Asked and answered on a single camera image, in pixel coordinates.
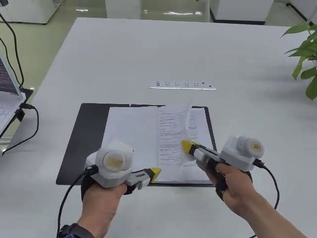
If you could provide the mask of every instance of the human hand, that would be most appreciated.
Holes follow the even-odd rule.
[[[223,201],[238,216],[245,218],[250,205],[262,197],[254,189],[249,176],[240,170],[225,164],[217,164],[216,171],[225,175],[228,189],[223,193]],[[216,185],[218,179],[206,171],[211,182]]]
[[[77,224],[95,238],[103,238],[126,191],[127,186],[124,184],[107,189],[98,184],[91,186],[84,195],[83,211]]]

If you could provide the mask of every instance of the clipboard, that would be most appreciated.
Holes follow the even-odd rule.
[[[103,142],[106,122],[111,107],[146,107],[150,105],[136,104],[96,104],[83,103],[79,109],[77,119],[70,136],[68,146],[65,151],[57,178],[57,185],[71,185],[74,180],[82,173],[85,167],[87,156],[100,149]],[[207,107],[207,124],[211,136],[213,149],[216,150],[211,119]],[[152,186],[212,186],[212,184],[192,184],[192,183],[153,183]]]

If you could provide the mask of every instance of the tiled floor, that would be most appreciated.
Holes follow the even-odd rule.
[[[143,19],[204,22],[204,14],[205,5],[202,0],[142,1]],[[66,0],[47,25],[11,24],[18,38],[18,51],[26,79],[25,87],[35,88],[35,92],[39,88],[76,17],[105,18],[105,0]],[[283,3],[274,3],[266,20],[267,25],[280,26],[301,22],[303,20]],[[9,48],[13,67],[17,68],[13,38],[4,24],[0,24],[0,35]],[[12,136],[17,126],[18,123],[15,123],[5,136]]]

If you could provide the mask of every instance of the white paper sheet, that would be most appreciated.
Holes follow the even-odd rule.
[[[132,169],[157,167],[157,107],[110,108],[104,143],[118,139],[134,149]]]
[[[191,141],[212,148],[205,109],[191,109],[187,135]],[[181,159],[181,161],[184,161],[184,163],[179,166],[161,165],[162,172],[157,181],[173,181],[173,183],[210,183],[206,173],[197,166],[196,161],[186,161],[186,159]]]
[[[188,105],[171,107],[110,108],[103,144],[121,140],[134,149],[133,170],[162,169],[158,182],[209,183],[195,161],[185,162],[181,140],[212,148],[204,109],[191,109],[185,130]]]

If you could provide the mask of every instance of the black cable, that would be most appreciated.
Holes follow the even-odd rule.
[[[21,73],[21,87],[23,87],[24,84],[24,74],[22,71],[22,67],[21,67],[21,63],[20,63],[20,58],[19,58],[19,54],[18,54],[18,43],[17,43],[17,39],[16,39],[16,35],[14,30],[12,29],[12,27],[9,25],[9,23],[5,20],[5,18],[2,16],[2,14],[0,13],[0,18],[2,19],[2,21],[7,25],[7,27],[10,29],[10,31],[13,34],[13,39],[14,39],[14,50],[15,50],[15,56],[16,56],[16,61],[18,62],[18,66],[20,69],[20,73]]]
[[[10,62],[10,59],[9,59],[9,54],[8,54],[8,48],[6,47],[6,45],[5,45],[4,41],[3,41],[3,39],[1,38],[1,36],[0,36],[0,41],[2,42],[2,44],[3,44],[3,46],[4,46],[6,60],[8,61],[8,64],[9,64],[10,68],[12,69],[12,71],[13,71],[13,73],[14,73],[14,76],[15,76],[15,78],[16,78],[16,81],[18,82],[18,84],[20,85],[20,87],[23,88],[23,86],[22,86],[21,83],[19,82],[19,79],[18,79],[18,77],[17,77],[17,75],[16,75],[16,72],[15,72],[14,68],[13,68],[12,65],[11,65],[11,62]]]
[[[278,186],[277,186],[277,181],[276,181],[274,175],[272,174],[272,172],[266,166],[263,166],[263,169],[265,169],[269,173],[269,175],[271,175],[271,177],[273,179],[273,182],[274,182],[274,185],[275,185],[277,197],[276,197],[276,202],[275,202],[275,205],[274,205],[274,209],[276,210],[277,206],[278,206],[278,203],[279,203],[279,189],[278,189]]]
[[[20,144],[22,144],[22,143],[24,143],[24,142],[26,142],[26,141],[32,139],[32,138],[38,133],[38,131],[39,131],[39,125],[40,125],[39,111],[38,111],[34,106],[32,106],[32,105],[30,105],[30,104],[26,104],[26,103],[22,103],[22,104],[20,105],[20,108],[33,109],[33,110],[35,110],[35,112],[36,112],[36,119],[37,119],[36,130],[35,130],[35,132],[33,133],[33,135],[31,135],[30,137],[26,138],[25,140],[22,140],[21,142],[15,144],[15,145],[13,145],[12,147],[10,147],[10,148],[6,149],[5,151],[3,151],[3,152],[2,152],[2,156],[3,156],[7,151],[12,150],[13,148],[17,147],[18,145],[20,145]]]
[[[274,205],[274,209],[276,210],[277,206],[278,206],[278,203],[279,203],[279,197],[280,197],[279,189],[278,189],[278,186],[277,186],[277,181],[276,181],[273,173],[264,165],[264,163],[261,160],[256,159],[253,164],[255,166],[261,168],[261,169],[265,169],[269,173],[269,175],[272,177],[273,182],[274,182],[274,186],[275,186],[275,189],[276,189],[276,193],[277,193],[276,202],[275,202],[275,205]]]
[[[73,188],[73,186],[75,186],[75,184],[78,182],[79,179],[81,179],[82,176],[85,175],[85,172],[82,172],[78,177],[77,179],[71,184],[71,186],[69,186],[68,190],[66,191],[65,193],[65,196],[60,204],[60,207],[59,207],[59,212],[58,212],[58,218],[57,218],[57,234],[56,234],[56,237],[58,238],[58,234],[59,234],[59,230],[60,230],[60,218],[61,218],[61,212],[63,210],[63,207],[64,207],[64,204],[65,204],[65,201],[69,195],[69,192],[71,191],[71,189]]]
[[[78,177],[77,179],[75,179],[75,181],[69,186],[68,190],[66,191],[65,193],[65,196],[60,204],[60,207],[59,207],[59,212],[58,212],[58,217],[57,217],[57,234],[56,234],[56,238],[58,238],[58,235],[59,235],[59,230],[60,230],[60,218],[61,218],[61,213],[63,211],[63,207],[64,207],[64,204],[66,202],[66,199],[71,191],[71,189],[73,188],[73,186],[75,186],[75,184],[81,179],[82,176],[85,176],[85,175],[94,175],[96,173],[98,173],[99,169],[98,169],[98,166],[97,165],[92,165],[92,166],[89,166],[87,167]]]

